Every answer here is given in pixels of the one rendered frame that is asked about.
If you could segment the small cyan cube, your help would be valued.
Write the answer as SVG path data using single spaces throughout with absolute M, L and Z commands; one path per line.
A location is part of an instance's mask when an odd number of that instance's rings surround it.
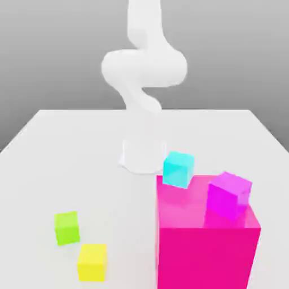
M 163 183 L 188 188 L 194 175 L 194 156 L 191 154 L 171 151 L 163 165 Z

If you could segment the small magenta cube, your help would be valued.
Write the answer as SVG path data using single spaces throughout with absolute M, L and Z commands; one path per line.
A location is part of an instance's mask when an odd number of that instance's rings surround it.
M 249 206 L 252 182 L 223 172 L 208 183 L 207 209 L 235 221 Z

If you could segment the small lime green cube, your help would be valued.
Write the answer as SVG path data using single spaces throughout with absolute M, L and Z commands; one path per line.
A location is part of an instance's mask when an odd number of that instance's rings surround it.
M 57 213 L 54 215 L 54 229 L 59 246 L 80 241 L 77 212 Z

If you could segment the small yellow cube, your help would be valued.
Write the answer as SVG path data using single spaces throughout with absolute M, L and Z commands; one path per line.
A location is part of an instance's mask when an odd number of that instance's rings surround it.
M 104 282 L 107 270 L 107 245 L 82 244 L 77 259 L 79 281 Z

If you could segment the large pink box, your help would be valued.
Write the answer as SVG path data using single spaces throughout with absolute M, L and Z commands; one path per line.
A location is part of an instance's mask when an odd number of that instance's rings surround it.
M 234 221 L 207 209 L 213 177 L 187 189 L 156 177 L 157 289 L 247 289 L 261 226 L 251 207 Z

